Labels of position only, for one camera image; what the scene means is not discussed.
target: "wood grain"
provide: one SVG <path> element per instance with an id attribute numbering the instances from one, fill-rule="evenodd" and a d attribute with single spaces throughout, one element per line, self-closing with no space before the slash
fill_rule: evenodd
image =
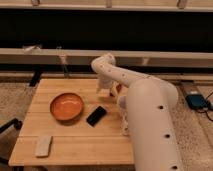
<path id="1" fill-rule="evenodd" d="M 42 79 L 38 85 L 23 127 L 10 158 L 10 165 L 85 165 L 132 164 L 129 137 L 122 135 L 121 118 L 116 98 L 108 90 L 96 94 L 96 79 Z M 79 118 L 60 123 L 51 115 L 51 101 L 61 93 L 73 92 L 84 101 Z M 86 118 L 98 106 L 107 115 L 91 127 Z M 36 139 L 40 135 L 53 136 L 48 158 L 36 158 Z"/>
<path id="2" fill-rule="evenodd" d="M 132 148 L 126 137 L 54 137 L 48 158 L 36 158 L 35 137 L 20 137 L 10 165 L 100 165 L 133 164 Z"/>

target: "bowl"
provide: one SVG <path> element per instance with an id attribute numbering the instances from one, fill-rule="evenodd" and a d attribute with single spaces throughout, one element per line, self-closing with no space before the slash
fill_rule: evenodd
<path id="1" fill-rule="evenodd" d="M 78 116 L 83 110 L 83 100 L 75 93 L 63 93 L 53 99 L 50 112 L 59 121 L 67 121 Z"/>

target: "wooden tabletop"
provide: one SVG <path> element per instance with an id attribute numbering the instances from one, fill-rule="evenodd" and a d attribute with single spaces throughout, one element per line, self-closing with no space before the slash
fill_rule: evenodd
<path id="1" fill-rule="evenodd" d="M 96 94 L 96 79 L 42 79 L 13 149 L 11 166 L 133 164 L 129 137 L 123 136 L 116 99 L 108 91 Z M 79 120 L 61 124 L 50 114 L 50 103 L 59 94 L 73 92 L 85 103 Z M 95 127 L 86 118 L 103 106 L 107 115 Z M 36 158 L 39 136 L 53 136 L 49 157 Z"/>

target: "chair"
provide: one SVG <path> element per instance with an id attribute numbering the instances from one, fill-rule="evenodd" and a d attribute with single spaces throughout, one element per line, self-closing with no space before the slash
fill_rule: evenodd
<path id="1" fill-rule="evenodd" d="M 10 126 L 14 126 L 14 128 L 16 130 L 20 130 L 22 127 L 22 121 L 19 121 L 18 119 L 14 118 L 12 120 L 10 120 L 9 122 L 7 122 L 6 124 L 4 124 L 3 126 L 0 127 L 0 134 L 2 132 L 4 132 L 5 130 L 7 130 Z M 8 160 L 4 159 L 2 157 L 0 157 L 0 163 L 1 164 L 5 164 L 8 165 Z"/>

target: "cable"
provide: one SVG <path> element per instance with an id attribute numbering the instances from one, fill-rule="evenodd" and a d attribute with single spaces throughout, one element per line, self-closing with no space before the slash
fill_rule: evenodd
<path id="1" fill-rule="evenodd" d="M 206 111 L 205 112 L 206 113 L 206 117 L 211 121 L 211 122 L 213 122 L 213 119 L 209 116 L 209 113 Z"/>
<path id="2" fill-rule="evenodd" d="M 206 117 L 208 118 L 209 121 L 213 122 L 213 118 L 209 116 L 208 111 L 213 111 L 213 106 L 211 105 L 211 102 L 208 101 L 208 98 L 213 95 L 213 92 L 211 92 L 207 97 L 206 97 L 206 103 L 207 103 L 207 108 L 203 108 L 202 110 L 196 110 L 197 113 L 205 113 Z"/>
<path id="3" fill-rule="evenodd" d="M 206 100 L 208 100 L 209 97 L 213 95 L 213 91 L 206 97 Z"/>

